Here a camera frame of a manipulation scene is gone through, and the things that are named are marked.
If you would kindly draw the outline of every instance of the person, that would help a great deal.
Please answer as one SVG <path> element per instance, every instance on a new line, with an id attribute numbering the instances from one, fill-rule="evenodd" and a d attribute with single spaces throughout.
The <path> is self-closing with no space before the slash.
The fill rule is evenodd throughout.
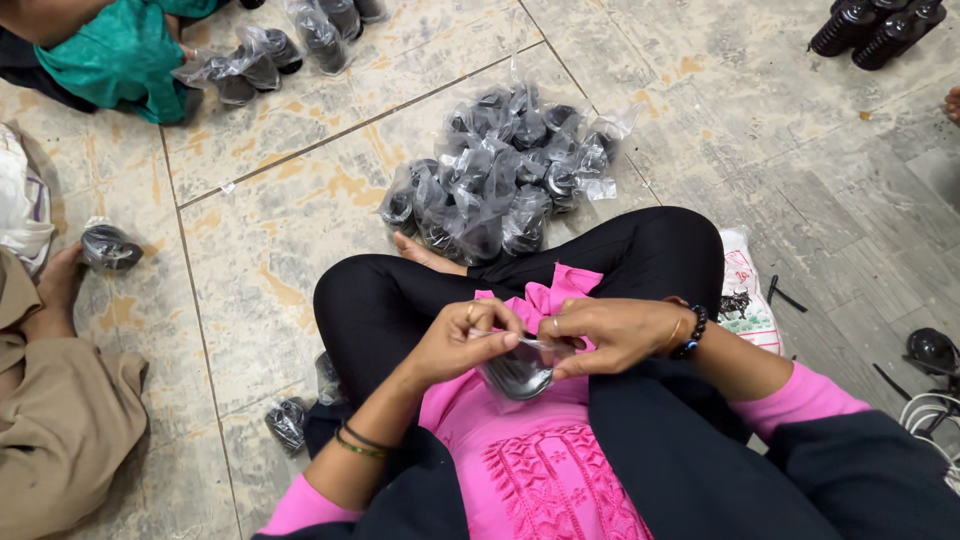
<path id="1" fill-rule="evenodd" d="M 403 258 L 347 258 L 317 284 L 321 336 L 357 408 L 253 538 L 960 530 L 947 464 L 925 442 L 714 322 L 724 254 L 705 217 L 637 210 L 484 267 L 395 242 Z M 510 403 L 477 366 L 525 331 L 584 351 L 555 363 L 535 400 Z M 751 430 L 766 456 L 745 446 Z"/>
<path id="2" fill-rule="evenodd" d="M 129 104 L 154 123 L 185 116 L 172 69 L 192 58 L 182 17 L 218 0 L 7 0 L 0 2 L 0 77 L 93 112 Z"/>
<path id="3" fill-rule="evenodd" d="M 951 88 L 945 101 L 947 102 L 947 118 L 960 125 L 960 86 Z"/>
<path id="4" fill-rule="evenodd" d="M 0 247 L 0 538 L 74 527 L 107 496 L 146 428 L 142 356 L 101 355 L 77 337 L 80 243 L 34 287 Z"/>

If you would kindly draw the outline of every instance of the beaded bracelet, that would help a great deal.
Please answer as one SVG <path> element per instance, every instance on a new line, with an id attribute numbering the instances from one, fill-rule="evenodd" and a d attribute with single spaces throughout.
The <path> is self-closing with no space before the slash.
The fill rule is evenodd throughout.
<path id="1" fill-rule="evenodd" d="M 340 436 L 340 430 L 334 431 L 333 438 L 337 440 L 337 443 L 339 443 L 340 446 L 346 448 L 351 452 L 355 452 L 357 454 L 369 455 L 370 457 L 379 457 L 381 459 L 387 456 L 386 452 L 378 452 L 376 450 L 367 450 L 366 448 L 360 448 L 358 446 L 351 445 L 349 442 L 345 441 L 343 437 Z"/>
<path id="2" fill-rule="evenodd" d="M 693 350 L 697 348 L 697 345 L 699 345 L 697 342 L 704 336 L 704 331 L 707 329 L 707 309 L 703 306 L 694 306 L 691 310 L 697 314 L 697 326 L 693 330 L 693 334 L 690 335 L 690 338 L 674 349 L 670 355 L 671 358 L 682 359 L 690 356 Z"/>

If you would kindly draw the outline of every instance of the black leggings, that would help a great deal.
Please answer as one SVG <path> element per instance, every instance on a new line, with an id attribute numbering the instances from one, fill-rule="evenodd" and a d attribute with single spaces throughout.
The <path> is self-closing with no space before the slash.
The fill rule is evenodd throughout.
<path id="1" fill-rule="evenodd" d="M 360 255 L 326 271 L 313 307 L 320 335 L 350 402 L 360 406 L 423 337 L 437 313 L 474 291 L 523 297 L 549 286 L 554 263 L 604 275 L 594 298 L 662 300 L 677 295 L 716 320 L 723 281 L 720 234 L 704 216 L 674 207 L 636 210 L 562 246 L 518 260 L 441 274 L 405 258 Z"/>

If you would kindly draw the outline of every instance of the pink embroidered kurta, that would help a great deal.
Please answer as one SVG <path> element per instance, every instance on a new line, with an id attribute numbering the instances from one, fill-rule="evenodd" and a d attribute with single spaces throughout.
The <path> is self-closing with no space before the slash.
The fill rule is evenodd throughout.
<path id="1" fill-rule="evenodd" d="M 526 298 L 506 304 L 534 331 L 542 317 L 560 312 L 564 299 L 586 296 L 601 278 L 558 264 L 553 286 L 528 283 Z M 653 538 L 593 436 L 587 405 L 586 378 L 558 381 L 521 404 L 497 396 L 474 370 L 427 392 L 420 425 L 453 457 L 471 539 Z M 796 363 L 781 390 L 731 407 L 764 440 L 779 424 L 870 409 Z M 288 534 L 360 516 L 337 507 L 300 476 L 260 532 Z"/>

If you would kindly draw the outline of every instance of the pink embroidery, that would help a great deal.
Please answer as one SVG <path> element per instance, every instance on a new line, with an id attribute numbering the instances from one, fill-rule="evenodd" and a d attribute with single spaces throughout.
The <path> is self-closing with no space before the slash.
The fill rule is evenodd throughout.
<path id="1" fill-rule="evenodd" d="M 546 455 L 544 446 L 565 447 Z M 564 482 L 554 466 L 570 457 L 581 479 Z M 586 540 L 575 508 L 587 503 L 596 513 L 602 538 L 652 538 L 626 490 L 593 436 L 590 426 L 576 425 L 497 441 L 483 452 L 496 492 L 514 524 L 514 538 Z M 564 469 L 569 473 L 569 466 Z M 573 487 L 582 484 L 584 487 Z M 572 492 L 566 489 L 573 487 Z"/>

